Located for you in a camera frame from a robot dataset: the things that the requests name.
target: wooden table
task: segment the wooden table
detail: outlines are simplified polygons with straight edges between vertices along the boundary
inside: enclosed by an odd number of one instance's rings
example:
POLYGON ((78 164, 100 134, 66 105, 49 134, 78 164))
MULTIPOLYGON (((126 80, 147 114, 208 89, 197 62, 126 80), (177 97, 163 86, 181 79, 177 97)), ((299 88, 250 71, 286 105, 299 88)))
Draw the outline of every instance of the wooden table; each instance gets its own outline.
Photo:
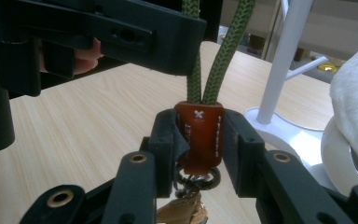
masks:
MULTIPOLYGON (((205 83, 218 45, 201 46, 205 83)), ((237 52, 219 96, 226 108, 259 106, 270 63, 237 52)), ((323 129, 332 117, 329 85, 300 76, 284 84, 277 111, 323 129)), ((86 191, 116 175, 123 155, 138 150, 159 111, 186 99, 186 78, 126 64, 12 100, 16 141, 0 151, 0 223, 18 223, 34 200, 61 184, 86 191)), ((254 199, 239 199, 224 165, 222 183, 203 192, 208 223, 257 223, 254 199)), ((158 200, 162 206, 168 199, 158 200)))

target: white cross logo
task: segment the white cross logo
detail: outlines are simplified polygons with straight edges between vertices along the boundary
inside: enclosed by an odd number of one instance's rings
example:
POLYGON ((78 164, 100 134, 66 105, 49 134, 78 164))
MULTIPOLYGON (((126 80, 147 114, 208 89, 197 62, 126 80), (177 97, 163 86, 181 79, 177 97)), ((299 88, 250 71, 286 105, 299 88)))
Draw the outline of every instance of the white cross logo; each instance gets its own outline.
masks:
POLYGON ((202 117, 203 111, 195 110, 194 114, 196 114, 196 119, 203 119, 203 117, 202 117))

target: metal ring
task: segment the metal ring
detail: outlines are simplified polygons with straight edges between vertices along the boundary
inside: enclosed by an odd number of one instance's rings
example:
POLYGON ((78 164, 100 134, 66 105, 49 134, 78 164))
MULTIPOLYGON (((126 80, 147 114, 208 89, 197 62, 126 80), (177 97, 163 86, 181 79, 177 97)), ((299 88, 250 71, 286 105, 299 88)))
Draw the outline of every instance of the metal ring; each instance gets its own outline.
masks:
POLYGON ((274 160, 280 161, 280 162, 289 162, 291 159, 286 154, 283 154, 281 152, 275 152, 274 153, 274 160))
MULTIPOLYGON (((177 182, 181 185, 184 184, 188 184, 187 182, 189 181, 187 178, 184 178, 180 172, 183 170, 184 168, 181 165, 176 165, 176 178, 177 178, 177 182)), ((213 179, 211 180, 205 180, 201 183, 201 187, 200 190, 206 190, 206 189, 214 189, 216 188, 219 184, 220 184, 220 180, 221 180, 221 176, 220 176, 220 171, 217 167, 212 167, 209 170, 209 173, 213 179)))
POLYGON ((141 163, 141 162, 144 162, 146 161, 147 157, 145 155, 142 155, 142 154, 136 154, 134 156, 131 157, 131 162, 134 162, 134 163, 141 163))
POLYGON ((60 190, 58 192, 55 192, 48 198, 47 204, 49 207, 52 208, 61 207, 71 202, 74 197, 75 194, 71 190, 60 190))

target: white lamp base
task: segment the white lamp base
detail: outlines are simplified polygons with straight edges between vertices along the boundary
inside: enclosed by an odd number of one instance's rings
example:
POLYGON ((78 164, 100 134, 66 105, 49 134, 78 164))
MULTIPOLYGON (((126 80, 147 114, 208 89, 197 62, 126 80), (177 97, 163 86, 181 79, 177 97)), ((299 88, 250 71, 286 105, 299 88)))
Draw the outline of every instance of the white lamp base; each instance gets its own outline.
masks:
POLYGON ((270 124, 261 124, 256 119, 258 111, 256 107, 251 108, 244 116, 264 141, 297 156, 320 185, 335 189, 322 163, 321 140, 324 132, 298 126, 276 112, 270 124))

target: screw hole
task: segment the screw hole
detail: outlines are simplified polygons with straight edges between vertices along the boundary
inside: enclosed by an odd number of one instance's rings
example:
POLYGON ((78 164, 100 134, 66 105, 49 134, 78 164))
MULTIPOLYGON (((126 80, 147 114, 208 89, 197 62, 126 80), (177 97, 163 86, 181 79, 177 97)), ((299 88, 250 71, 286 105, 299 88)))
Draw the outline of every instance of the screw hole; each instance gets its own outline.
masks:
POLYGON ((52 208, 64 206, 71 202, 74 196, 74 193, 69 189, 60 190, 48 198, 48 206, 52 208))
POLYGON ((121 30, 120 38, 127 43, 133 43, 136 40, 136 35, 131 30, 121 30))
POLYGON ((276 152, 274 154, 274 159, 275 159, 275 161, 280 161, 280 162, 289 162, 290 161, 290 157, 288 157, 287 155, 285 155, 283 153, 279 153, 279 152, 276 152))
POLYGON ((134 155, 133 157, 131 157, 131 162, 144 162, 146 161, 146 156, 138 154, 138 155, 134 155))

